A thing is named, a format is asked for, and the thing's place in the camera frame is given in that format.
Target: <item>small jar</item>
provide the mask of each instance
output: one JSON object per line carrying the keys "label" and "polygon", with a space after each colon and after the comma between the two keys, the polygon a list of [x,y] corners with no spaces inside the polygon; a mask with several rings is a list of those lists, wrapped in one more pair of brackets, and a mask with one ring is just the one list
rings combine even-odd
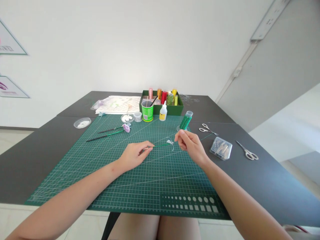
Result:
{"label": "small jar", "polygon": [[133,114],[133,116],[134,116],[134,121],[135,122],[141,122],[142,121],[142,113],[141,112],[135,112],[134,114]]}

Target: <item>green storage box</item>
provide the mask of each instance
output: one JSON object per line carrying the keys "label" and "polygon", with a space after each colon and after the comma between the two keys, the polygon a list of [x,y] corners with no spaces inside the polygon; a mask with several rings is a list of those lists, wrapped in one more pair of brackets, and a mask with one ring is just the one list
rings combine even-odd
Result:
{"label": "green storage box", "polygon": [[[144,98],[147,98],[149,95],[148,90],[143,90],[142,96],[140,99],[139,107],[140,107],[140,112],[142,112],[142,107],[141,103]],[[183,102],[179,96],[179,93],[177,92],[178,95],[178,106],[167,106],[168,113],[167,115],[174,115],[174,116],[181,116],[182,110],[183,110]],[[153,97],[157,96],[157,91],[153,91]],[[162,105],[153,105],[153,115],[159,115],[160,114],[160,109],[162,108]]]}

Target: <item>human hand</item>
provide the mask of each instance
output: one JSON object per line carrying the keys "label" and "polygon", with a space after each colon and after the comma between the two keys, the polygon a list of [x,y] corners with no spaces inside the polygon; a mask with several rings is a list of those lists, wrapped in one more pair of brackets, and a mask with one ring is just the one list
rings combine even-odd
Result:
{"label": "human hand", "polygon": [[187,151],[192,160],[201,168],[208,160],[210,161],[197,134],[181,129],[176,133],[174,141],[178,141],[180,148]]}
{"label": "human hand", "polygon": [[126,172],[129,171],[137,166],[139,166],[143,160],[148,156],[148,154],[152,151],[154,145],[149,142],[141,142],[141,143],[130,143],[123,151],[121,157],[117,160],[120,167]]}

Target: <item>cutting mat grid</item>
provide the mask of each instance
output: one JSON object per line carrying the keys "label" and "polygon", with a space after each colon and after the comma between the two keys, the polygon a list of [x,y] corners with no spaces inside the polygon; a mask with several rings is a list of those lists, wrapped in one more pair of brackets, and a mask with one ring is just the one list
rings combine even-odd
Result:
{"label": "cutting mat grid", "polygon": [[[174,140],[181,116],[167,116],[162,122],[132,122],[130,133],[118,133],[86,142],[98,132],[121,126],[119,115],[97,117],[67,154],[26,201],[42,205],[70,185],[118,159],[129,143],[149,140],[162,145]],[[154,148],[138,167],[112,182],[88,209],[230,219],[204,172],[178,143]]]}

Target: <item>paper sheet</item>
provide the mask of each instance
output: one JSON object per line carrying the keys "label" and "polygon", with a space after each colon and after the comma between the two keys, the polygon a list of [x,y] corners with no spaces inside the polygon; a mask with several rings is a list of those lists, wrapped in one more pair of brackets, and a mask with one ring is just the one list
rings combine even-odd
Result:
{"label": "paper sheet", "polygon": [[100,112],[106,114],[125,114],[139,112],[139,96],[109,96],[104,99],[103,106],[96,110],[96,114]]}

